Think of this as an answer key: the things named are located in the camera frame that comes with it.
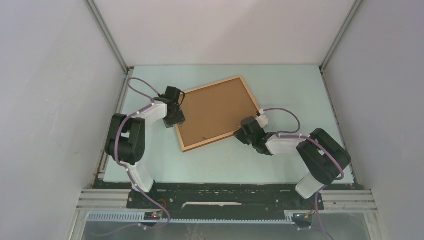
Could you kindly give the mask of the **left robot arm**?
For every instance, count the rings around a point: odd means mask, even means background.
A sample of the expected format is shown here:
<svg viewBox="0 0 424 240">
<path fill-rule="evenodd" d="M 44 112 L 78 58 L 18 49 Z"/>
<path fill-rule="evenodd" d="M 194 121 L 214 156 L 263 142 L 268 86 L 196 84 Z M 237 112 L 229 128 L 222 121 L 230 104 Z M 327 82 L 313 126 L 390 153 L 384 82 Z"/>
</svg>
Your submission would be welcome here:
<svg viewBox="0 0 424 240">
<path fill-rule="evenodd" d="M 140 192 L 138 201 L 145 208 L 153 208 L 158 202 L 158 194 L 151 190 L 155 180 L 142 162 L 146 129 L 158 121 L 163 121 L 166 128 L 184 123 L 182 103 L 185 98 L 185 92 L 168 86 L 164 94 L 152 98 L 142 109 L 128 115 L 116 113 L 111 118 L 105 152 L 125 169 L 132 188 Z"/>
</svg>

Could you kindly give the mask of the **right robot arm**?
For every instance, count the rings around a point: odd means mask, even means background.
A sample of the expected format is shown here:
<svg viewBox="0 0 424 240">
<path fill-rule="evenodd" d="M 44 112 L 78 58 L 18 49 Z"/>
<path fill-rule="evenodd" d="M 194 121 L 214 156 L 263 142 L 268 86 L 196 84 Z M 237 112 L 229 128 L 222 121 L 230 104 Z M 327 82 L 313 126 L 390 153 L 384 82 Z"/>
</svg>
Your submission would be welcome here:
<svg viewBox="0 0 424 240">
<path fill-rule="evenodd" d="M 325 130 L 317 128 L 308 135 L 266 132 L 264 127 L 267 122 L 266 117 L 247 117 L 241 121 L 234 136 L 261 155 L 293 154 L 301 157 L 308 173 L 290 196 L 295 208 L 304 209 L 316 192 L 344 179 L 344 170 L 351 164 L 352 158 Z"/>
</svg>

